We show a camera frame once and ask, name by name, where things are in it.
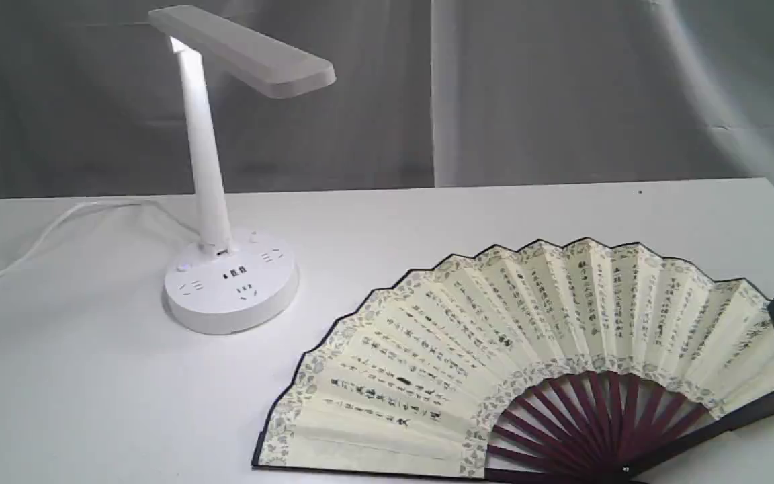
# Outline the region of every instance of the folding fan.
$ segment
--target folding fan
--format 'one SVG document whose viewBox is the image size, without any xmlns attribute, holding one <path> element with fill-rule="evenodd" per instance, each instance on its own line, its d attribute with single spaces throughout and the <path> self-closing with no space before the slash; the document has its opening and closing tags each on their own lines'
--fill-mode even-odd
<svg viewBox="0 0 774 484">
<path fill-rule="evenodd" d="M 305 353 L 253 465 L 626 482 L 774 414 L 774 301 L 643 245 L 451 256 Z"/>
</svg>

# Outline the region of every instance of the white cable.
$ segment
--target white cable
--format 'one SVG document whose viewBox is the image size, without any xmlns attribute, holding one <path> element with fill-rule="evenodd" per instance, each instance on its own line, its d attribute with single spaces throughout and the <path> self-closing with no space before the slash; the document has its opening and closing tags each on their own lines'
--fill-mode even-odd
<svg viewBox="0 0 774 484">
<path fill-rule="evenodd" d="M 88 208 L 89 206 L 133 206 L 133 205 L 154 205 L 157 208 L 159 208 L 160 211 L 164 212 L 164 214 L 168 215 L 169 218 L 172 218 L 172 220 L 176 221 L 178 224 L 184 227 L 184 229 L 190 230 L 193 233 L 198 233 L 196 229 L 194 229 L 188 224 L 185 224 L 183 221 L 179 220 L 177 217 L 175 217 L 174 214 L 171 214 L 171 212 L 169 212 L 165 208 L 165 206 L 160 205 L 159 202 L 156 202 L 154 200 L 99 200 L 95 202 L 81 202 L 69 208 L 67 211 L 64 212 L 64 214 L 59 215 L 58 218 L 56 218 L 56 220 L 53 220 L 48 226 L 46 226 L 46 229 L 44 229 L 44 232 L 40 233 L 40 236 L 34 241 L 34 244 L 28 249 L 28 251 L 26 251 L 26 253 L 22 255 L 22 257 L 18 258 L 17 260 L 8 264 L 7 267 L 0 270 L 0 277 L 4 276 L 6 273 L 11 272 L 13 268 L 15 268 L 16 266 L 19 266 L 28 258 L 30 258 L 34 254 L 34 252 L 38 250 L 38 247 L 40 247 L 40 245 L 44 242 L 44 239 L 46 239 L 47 235 L 49 235 L 53 230 L 55 230 L 56 227 L 61 225 L 65 220 L 70 218 L 71 215 L 76 214 L 76 212 L 82 210 L 83 208 Z"/>
</svg>

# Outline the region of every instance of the desk lamp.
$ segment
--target desk lamp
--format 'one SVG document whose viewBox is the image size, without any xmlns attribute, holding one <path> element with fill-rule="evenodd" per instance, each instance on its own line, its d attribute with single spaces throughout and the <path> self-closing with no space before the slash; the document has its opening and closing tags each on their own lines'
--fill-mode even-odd
<svg viewBox="0 0 774 484">
<path fill-rule="evenodd" d="M 151 10 L 148 20 L 169 36 L 181 67 L 199 212 L 200 240 L 170 264 L 166 297 L 185 327 L 236 333 L 288 307 L 298 288 L 298 266 L 282 240 L 252 229 L 232 230 L 228 223 L 202 57 L 275 99 L 331 85 L 333 65 L 196 7 Z"/>
</svg>

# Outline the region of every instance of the table surface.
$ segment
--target table surface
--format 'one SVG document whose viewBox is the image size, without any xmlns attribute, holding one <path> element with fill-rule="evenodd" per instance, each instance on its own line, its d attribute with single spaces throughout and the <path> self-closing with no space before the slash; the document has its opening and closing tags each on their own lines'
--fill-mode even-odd
<svg viewBox="0 0 774 484">
<path fill-rule="evenodd" d="M 193 197 L 153 198 L 194 221 Z M 84 200 L 0 201 L 0 267 Z M 228 206 L 233 224 L 288 241 L 302 275 L 292 306 L 246 333 L 208 337 L 169 318 L 164 268 L 194 236 L 151 206 L 72 218 L 0 279 L 0 483 L 399 481 L 249 462 L 301 353 L 370 289 L 451 252 L 641 241 L 774 295 L 774 189 L 762 179 L 240 194 Z M 644 478 L 774 479 L 774 417 Z"/>
</svg>

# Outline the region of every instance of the gray backdrop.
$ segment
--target gray backdrop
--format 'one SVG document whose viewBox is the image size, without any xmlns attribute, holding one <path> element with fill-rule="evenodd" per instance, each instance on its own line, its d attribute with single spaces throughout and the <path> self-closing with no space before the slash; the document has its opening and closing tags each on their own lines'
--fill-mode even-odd
<svg viewBox="0 0 774 484">
<path fill-rule="evenodd" d="M 774 1 L 200 0 L 334 62 L 261 98 L 207 65 L 229 190 L 760 175 Z M 162 0 L 0 0 L 0 196 L 191 190 Z"/>
</svg>

